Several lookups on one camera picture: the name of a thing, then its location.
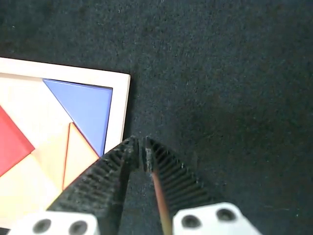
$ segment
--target red triangle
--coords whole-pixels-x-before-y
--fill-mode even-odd
[[[30,154],[34,147],[0,106],[0,176]]]

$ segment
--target puzzle board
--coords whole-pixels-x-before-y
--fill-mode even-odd
[[[45,210],[122,141],[128,74],[0,58],[0,227]]]

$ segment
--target wooden puzzle piece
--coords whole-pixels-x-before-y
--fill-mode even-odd
[[[0,106],[0,176],[33,150],[34,147]]]
[[[45,210],[61,193],[31,154],[0,177],[0,189],[3,228],[28,213]]]
[[[0,105],[35,148],[72,122],[40,78],[0,73]]]
[[[112,89],[44,79],[88,143],[102,157],[107,135]]]
[[[59,190],[63,189],[68,135],[69,124],[31,153]]]
[[[74,123],[69,126],[64,189],[99,157],[91,148]]]

